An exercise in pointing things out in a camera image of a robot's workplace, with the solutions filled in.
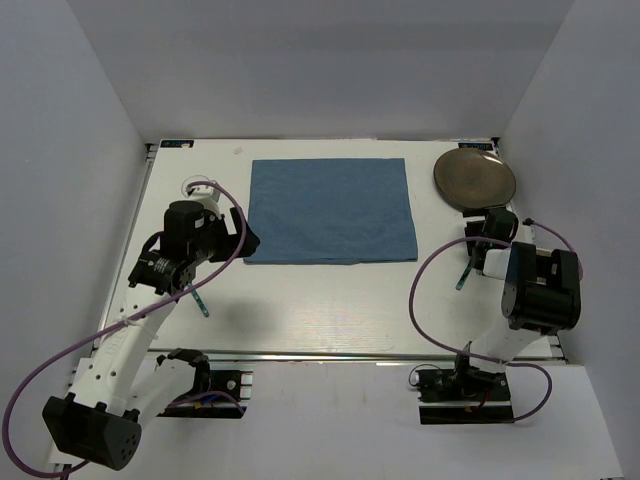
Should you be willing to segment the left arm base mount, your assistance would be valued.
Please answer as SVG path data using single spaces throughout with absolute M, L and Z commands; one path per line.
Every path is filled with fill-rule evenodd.
M 251 397 L 253 373 L 249 370 L 212 367 L 199 350 L 177 348 L 156 358 L 156 368 L 166 360 L 187 363 L 194 371 L 193 388 L 178 396 L 159 417 L 241 419 Z

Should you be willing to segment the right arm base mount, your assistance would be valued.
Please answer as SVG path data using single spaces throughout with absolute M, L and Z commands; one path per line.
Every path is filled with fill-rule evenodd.
M 504 373 L 489 381 L 462 383 L 453 368 L 421 364 L 408 375 L 418 393 L 421 425 L 484 425 L 514 422 L 511 393 Z

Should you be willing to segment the blue cloth napkin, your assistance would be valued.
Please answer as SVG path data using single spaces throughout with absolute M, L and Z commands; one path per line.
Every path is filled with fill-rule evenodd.
M 259 159 L 248 223 L 255 265 L 354 265 L 418 257 L 402 158 Z

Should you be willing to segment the clear drinking glass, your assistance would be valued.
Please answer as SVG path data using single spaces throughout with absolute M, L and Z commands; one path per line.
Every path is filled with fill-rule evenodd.
M 211 189 L 213 181 L 204 175 L 192 175 L 181 184 L 181 193 L 185 197 L 191 196 L 196 191 Z

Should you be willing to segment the dark round plate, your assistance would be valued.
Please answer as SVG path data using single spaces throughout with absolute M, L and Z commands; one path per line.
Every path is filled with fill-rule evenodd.
M 456 148 L 435 162 L 433 179 L 441 198 L 458 211 L 504 206 L 516 193 L 513 171 L 497 155 Z

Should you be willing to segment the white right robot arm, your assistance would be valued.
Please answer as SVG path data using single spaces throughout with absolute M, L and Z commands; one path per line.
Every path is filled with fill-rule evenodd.
M 469 267 L 484 271 L 491 254 L 507 259 L 502 318 L 456 356 L 453 390 L 472 399 L 499 382 L 506 365 L 535 341 L 573 329 L 581 314 L 583 269 L 574 248 L 543 250 L 516 239 L 520 221 L 506 207 L 465 210 Z

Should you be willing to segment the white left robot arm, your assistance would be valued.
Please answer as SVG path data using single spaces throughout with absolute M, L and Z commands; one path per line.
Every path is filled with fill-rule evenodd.
M 228 266 L 260 244 L 238 207 L 230 233 L 215 202 L 178 200 L 164 213 L 163 229 L 143 245 L 128 277 L 121 318 L 87 370 L 63 398 L 51 397 L 43 419 L 57 449 L 120 471 L 139 447 L 143 428 L 181 397 L 211 395 L 206 356 L 177 348 L 158 358 L 141 382 L 136 374 L 164 321 L 187 295 L 205 262 Z

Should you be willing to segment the blue label sticker left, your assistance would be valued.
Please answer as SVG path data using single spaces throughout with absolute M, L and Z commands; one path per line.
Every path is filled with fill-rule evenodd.
M 163 149 L 188 149 L 192 148 L 194 146 L 194 143 L 195 141 L 192 139 L 165 139 L 160 142 L 159 147 Z

